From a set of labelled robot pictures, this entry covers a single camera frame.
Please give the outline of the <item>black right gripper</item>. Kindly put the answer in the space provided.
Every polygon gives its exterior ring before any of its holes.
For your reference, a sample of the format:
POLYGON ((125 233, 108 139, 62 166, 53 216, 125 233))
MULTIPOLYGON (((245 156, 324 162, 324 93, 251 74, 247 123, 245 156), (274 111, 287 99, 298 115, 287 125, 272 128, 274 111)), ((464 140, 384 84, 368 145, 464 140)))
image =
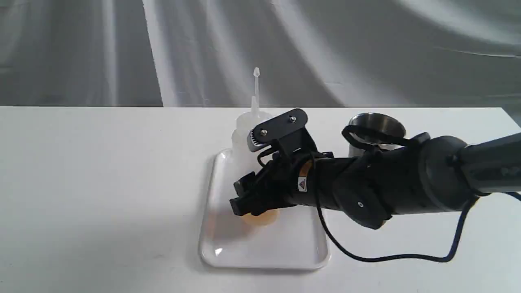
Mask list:
POLYGON ((318 151, 307 122, 307 113, 294 108, 251 129, 247 145, 250 152, 260 150, 262 169, 233 183, 236 197, 229 203, 234 215, 259 216, 294 206, 338 207, 333 195, 338 160, 332 152, 318 151))

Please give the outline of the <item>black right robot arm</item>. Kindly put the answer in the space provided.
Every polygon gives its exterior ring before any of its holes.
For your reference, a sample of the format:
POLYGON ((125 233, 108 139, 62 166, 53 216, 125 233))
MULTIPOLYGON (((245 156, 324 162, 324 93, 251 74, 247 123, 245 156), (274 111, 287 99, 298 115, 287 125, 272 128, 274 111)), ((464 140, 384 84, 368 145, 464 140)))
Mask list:
POLYGON ((480 196, 520 191, 519 133, 468 145, 454 136, 406 139, 346 126, 344 138, 365 152, 335 158, 318 151, 307 122, 294 108, 251 130, 251 151, 269 147, 273 157, 234 183, 236 215, 311 206, 377 230, 393 215, 462 211, 480 196))

